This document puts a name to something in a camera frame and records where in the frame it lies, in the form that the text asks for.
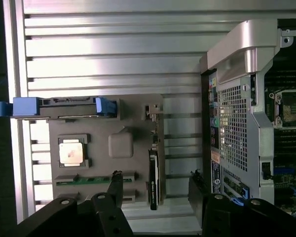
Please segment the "green RAM stick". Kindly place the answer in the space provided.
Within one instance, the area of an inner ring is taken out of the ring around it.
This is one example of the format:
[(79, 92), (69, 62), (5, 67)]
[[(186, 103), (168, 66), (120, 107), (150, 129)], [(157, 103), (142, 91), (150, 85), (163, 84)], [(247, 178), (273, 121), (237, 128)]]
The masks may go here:
[(91, 184), (106, 184), (111, 181), (110, 176), (97, 177), (76, 177), (72, 181), (58, 181), (57, 186), (74, 186), (74, 185), (91, 185)]

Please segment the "silver CPU chip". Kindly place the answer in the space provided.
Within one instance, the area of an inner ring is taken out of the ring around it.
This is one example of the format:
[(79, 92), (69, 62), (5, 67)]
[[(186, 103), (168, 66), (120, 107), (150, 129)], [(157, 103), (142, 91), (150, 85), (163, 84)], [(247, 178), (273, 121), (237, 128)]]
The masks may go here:
[(60, 163), (64, 165), (81, 164), (83, 162), (83, 144), (77, 140), (63, 140), (59, 144)]

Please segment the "grey parts rack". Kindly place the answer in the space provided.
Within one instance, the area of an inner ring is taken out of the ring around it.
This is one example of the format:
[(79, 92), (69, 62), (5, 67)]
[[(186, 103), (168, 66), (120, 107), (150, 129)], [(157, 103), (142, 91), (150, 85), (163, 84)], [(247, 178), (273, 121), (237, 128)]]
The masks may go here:
[[(103, 192), (106, 184), (57, 186), (58, 181), (72, 181), (76, 177), (110, 176), (114, 171), (123, 175), (125, 202), (148, 201), (149, 158), (154, 123), (146, 119), (145, 106), (159, 104), (162, 147), (160, 158), (161, 205), (165, 198), (165, 157), (162, 97), (158, 94), (101, 96), (117, 101), (116, 118), (91, 117), (48, 119), (53, 195), (71, 196), (78, 201)], [(83, 162), (60, 163), (59, 144), (77, 139), (83, 144)]]

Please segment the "green motherboard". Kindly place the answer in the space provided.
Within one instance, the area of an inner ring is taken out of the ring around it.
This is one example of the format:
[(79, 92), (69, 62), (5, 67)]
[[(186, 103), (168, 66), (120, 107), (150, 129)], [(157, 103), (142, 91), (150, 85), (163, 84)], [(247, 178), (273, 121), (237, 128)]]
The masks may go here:
[[(296, 89), (296, 64), (274, 63), (264, 77), (265, 100), (268, 92), (286, 89)], [(274, 128), (272, 179), (274, 181), (275, 205), (290, 212), (295, 211), (296, 129)]]

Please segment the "open grey PC case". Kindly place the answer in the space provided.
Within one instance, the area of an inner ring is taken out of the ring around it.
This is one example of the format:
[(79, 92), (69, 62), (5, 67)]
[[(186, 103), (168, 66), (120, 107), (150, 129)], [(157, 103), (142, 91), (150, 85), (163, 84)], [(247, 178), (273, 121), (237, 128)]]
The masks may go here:
[(200, 59), (203, 173), (212, 193), (243, 198), (246, 187), (249, 199), (275, 205), (264, 77), (277, 62), (296, 64), (296, 18), (241, 22)]

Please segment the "metal CPU socket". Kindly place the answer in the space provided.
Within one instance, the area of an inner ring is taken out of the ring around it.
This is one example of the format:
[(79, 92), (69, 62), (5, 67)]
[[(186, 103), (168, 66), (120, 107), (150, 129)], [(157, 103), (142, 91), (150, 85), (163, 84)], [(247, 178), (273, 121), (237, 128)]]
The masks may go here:
[(266, 114), (275, 129), (296, 129), (296, 89), (268, 92)]

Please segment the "hard disk in blue carrier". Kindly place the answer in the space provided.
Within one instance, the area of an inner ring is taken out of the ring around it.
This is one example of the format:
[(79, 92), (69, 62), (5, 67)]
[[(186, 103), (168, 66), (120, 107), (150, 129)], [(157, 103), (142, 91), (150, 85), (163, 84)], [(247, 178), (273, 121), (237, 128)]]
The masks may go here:
[(104, 97), (14, 97), (11, 103), (0, 101), (0, 117), (13, 119), (116, 118), (117, 101)]

